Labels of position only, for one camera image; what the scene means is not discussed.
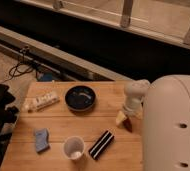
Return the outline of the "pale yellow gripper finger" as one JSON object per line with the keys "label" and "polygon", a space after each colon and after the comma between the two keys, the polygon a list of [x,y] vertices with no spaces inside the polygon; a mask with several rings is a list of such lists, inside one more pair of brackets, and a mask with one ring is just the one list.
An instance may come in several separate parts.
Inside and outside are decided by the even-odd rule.
{"label": "pale yellow gripper finger", "polygon": [[121,125],[126,119],[127,116],[122,111],[119,111],[116,117],[116,125],[117,126]]}

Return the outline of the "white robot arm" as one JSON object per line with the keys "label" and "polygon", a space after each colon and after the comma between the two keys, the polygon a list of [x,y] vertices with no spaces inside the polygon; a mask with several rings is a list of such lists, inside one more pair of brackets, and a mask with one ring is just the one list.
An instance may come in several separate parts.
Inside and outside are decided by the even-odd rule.
{"label": "white robot arm", "polygon": [[124,85],[122,114],[142,115],[142,170],[190,171],[190,75]]}

